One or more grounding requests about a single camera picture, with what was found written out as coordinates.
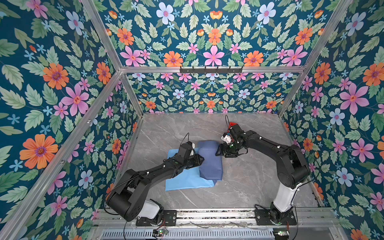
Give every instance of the light blue cloth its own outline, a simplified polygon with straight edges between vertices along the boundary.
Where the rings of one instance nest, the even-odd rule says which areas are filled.
[[[171,149],[168,151],[168,157],[173,157],[177,153],[178,149]],[[191,169],[184,169],[182,173],[174,178],[166,180],[166,191],[178,190],[178,189],[193,189],[201,187],[213,187],[215,185],[213,180],[207,180],[200,177],[199,167]]]

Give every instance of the diagonal metal bar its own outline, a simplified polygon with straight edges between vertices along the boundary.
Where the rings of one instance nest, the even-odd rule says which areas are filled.
[[[48,191],[53,181],[63,168],[65,162],[72,154],[78,142],[83,137],[86,130],[89,128],[89,123],[96,117],[100,108],[105,103],[105,100],[114,89],[116,84],[121,78],[121,73],[115,73],[107,85],[100,92],[94,103],[84,114],[79,124],[75,127],[62,147],[56,153],[55,157],[44,169],[43,173],[37,179],[33,187],[29,190],[28,194],[24,197],[24,200],[19,204],[19,207],[15,210],[12,217],[3,226],[0,231],[0,239],[15,240],[20,230],[29,221],[30,216],[33,214],[42,198]]]
[[[109,58],[115,68],[116,71],[119,71],[122,67],[120,58],[115,51],[115,47],[113,46],[111,39],[107,35],[107,31],[105,30],[104,23],[101,20],[99,12],[96,9],[96,6],[93,0],[82,0],[83,6],[90,18],[97,34],[99,35],[100,41],[104,46],[104,49],[107,51]]]
[[[302,66],[259,66],[259,67],[127,67],[121,68],[123,73],[303,73]]]
[[[139,100],[136,97],[135,92],[133,91],[132,85],[129,83],[128,77],[126,74],[123,74],[121,77],[121,83],[124,86],[125,90],[127,91],[128,98],[130,99],[133,108],[135,109],[137,115],[142,118],[143,111],[141,109],[141,106],[139,104]]]
[[[343,15],[347,11],[349,5],[352,2],[353,2],[353,0],[340,0],[339,1],[338,5],[336,6],[335,11],[332,13],[327,24],[325,25],[324,31],[323,31],[322,35],[320,36],[318,42],[316,43],[316,46],[313,48],[311,54],[309,55],[307,61],[305,62],[304,72],[297,77],[295,83],[293,84],[291,90],[289,91],[287,97],[285,98],[284,103],[278,112],[279,116],[282,116],[284,114],[284,112],[286,111],[286,109],[288,108],[288,106],[290,105],[291,101],[293,100],[294,96],[296,95],[297,91],[299,90],[301,84],[305,80],[305,77],[307,77],[312,66],[315,64],[321,51],[323,50],[323,48],[327,44],[329,38],[331,37],[333,31],[336,29],[341,18],[343,17]]]

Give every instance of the black mounting plate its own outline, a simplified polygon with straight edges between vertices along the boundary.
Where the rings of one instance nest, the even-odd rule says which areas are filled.
[[[277,225],[271,221],[271,218],[269,217],[267,210],[255,209],[254,213],[255,213],[257,225],[259,225],[259,226],[261,226],[261,225]],[[295,215],[293,214],[292,211],[289,213],[288,216],[286,216],[285,218],[283,218],[281,220],[281,225],[286,225],[287,222],[288,222],[289,226],[297,225]]]
[[[176,210],[164,210],[163,218],[165,218],[165,226],[176,226],[177,211]],[[137,227],[154,227],[147,221],[146,217],[141,217],[136,220]]]

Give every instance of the orange flower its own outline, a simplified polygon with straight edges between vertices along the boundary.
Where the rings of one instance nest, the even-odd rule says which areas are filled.
[[[289,125],[288,125],[288,123],[284,122],[284,126],[285,126],[285,129],[287,129],[287,131],[289,132]]]
[[[135,123],[133,124],[133,128],[132,128],[132,131],[133,131],[133,132],[135,132],[136,127],[137,127],[137,122],[135,122]]]
[[[207,107],[210,108],[210,109],[214,108],[215,107],[215,102],[214,101],[209,101],[207,103]]]
[[[111,73],[109,72],[109,67],[105,65],[104,62],[98,63],[96,68],[96,73],[99,75],[100,82],[107,84],[111,78]]]
[[[225,32],[225,34],[227,36],[232,36],[233,35],[233,30],[228,28],[227,31]]]
[[[66,83],[70,81],[67,77],[67,70],[63,70],[63,66],[60,64],[50,63],[49,68],[44,68],[43,75],[44,81],[48,82],[48,86],[60,90],[62,87],[67,86]]]
[[[384,63],[379,63],[378,65],[372,64],[369,66],[369,69],[365,70],[365,77],[362,78],[363,82],[367,82],[368,86],[372,84],[377,86],[380,84],[380,81],[384,81]]]
[[[217,28],[214,28],[211,30],[211,32],[208,34],[208,41],[212,43],[212,45],[216,45],[220,42],[221,33],[219,33]]]
[[[310,37],[312,37],[312,28],[304,28],[302,31],[300,31],[295,40],[297,45],[303,45],[304,43],[308,42],[310,40]]]
[[[200,29],[199,31],[197,31],[197,35],[203,36],[204,35],[204,30]]]
[[[384,159],[384,142],[378,142],[377,143],[377,149],[382,150],[380,152],[380,156]]]
[[[276,107],[276,105],[277,105],[277,102],[272,100],[270,102],[267,102],[266,107],[272,109],[272,108]]]
[[[133,42],[135,41],[135,39],[132,36],[131,31],[127,31],[126,28],[118,29],[117,35],[118,35],[120,42],[124,43],[127,46],[133,45]]]
[[[223,16],[222,11],[212,11],[209,13],[212,19],[220,19]]]
[[[109,187],[107,188],[107,194],[108,193],[110,193],[111,191],[112,191],[112,189],[113,189],[113,183],[111,183],[110,185],[109,185]]]
[[[323,10],[319,10],[317,11],[315,14],[314,14],[314,18],[318,19],[319,17],[321,17],[323,15]]]
[[[45,139],[44,134],[36,134],[35,140],[28,138],[24,143],[23,147],[27,148],[20,151],[20,159],[27,160],[24,165],[32,169],[37,164],[37,169],[42,169],[47,166],[47,161],[51,162],[55,156],[53,152],[57,152],[57,144],[53,144],[55,139],[48,136]]]
[[[31,49],[32,52],[37,53],[36,48],[34,46],[29,45],[29,48]]]
[[[351,238],[353,240],[368,240],[368,237],[364,235],[359,229],[352,229]]]
[[[324,195],[322,194],[323,193],[323,190],[321,189],[321,187],[319,187],[319,185],[316,183],[314,183],[314,187],[316,188],[317,190],[317,193],[319,194],[320,198],[322,200],[324,200]]]
[[[259,53],[259,51],[254,51],[252,53],[248,53],[247,57],[244,59],[244,66],[246,67],[255,67],[260,66],[260,63],[264,61],[264,58],[262,58],[264,55],[262,53]]]
[[[179,53],[175,53],[174,51],[170,51],[164,55],[164,63],[167,64],[167,67],[181,67],[181,63],[183,59],[180,58]]]
[[[112,152],[114,154],[118,154],[119,151],[120,151],[120,147],[121,147],[121,141],[120,139],[115,139],[115,141],[113,141],[113,144],[112,144]]]
[[[312,142],[312,140],[309,139],[309,138],[304,139],[303,147],[304,147],[305,150],[307,150],[307,151],[311,151],[311,150],[312,150],[312,147],[313,147],[313,142]]]
[[[83,219],[83,218],[80,219],[80,220],[77,222],[76,227],[77,227],[77,228],[81,228],[81,226],[83,225],[83,222],[84,222],[84,219]]]
[[[113,19],[118,18],[118,14],[117,14],[116,12],[114,12],[114,11],[109,11],[108,13],[109,13],[109,15],[110,15]]]
[[[331,65],[329,63],[322,63],[317,67],[316,72],[314,73],[315,82],[322,85],[324,82],[328,81],[329,74],[331,74]]]
[[[146,106],[147,108],[149,108],[149,109],[155,109],[155,108],[156,108],[156,104],[155,104],[154,102],[152,102],[152,101],[147,101],[147,102],[145,103],[145,106]]]

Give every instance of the folded cloth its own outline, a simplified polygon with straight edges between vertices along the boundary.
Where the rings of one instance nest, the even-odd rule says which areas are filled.
[[[223,164],[221,156],[216,156],[219,143],[216,141],[200,141],[199,154],[204,158],[204,162],[199,167],[200,177],[207,180],[223,179]]]
[[[177,153],[178,149],[171,149],[168,151],[168,157],[173,157]],[[213,180],[207,180],[200,177],[199,167],[191,169],[184,169],[182,173],[174,178],[166,180],[166,191],[178,190],[178,189],[194,189],[201,187],[213,187],[215,183]]]

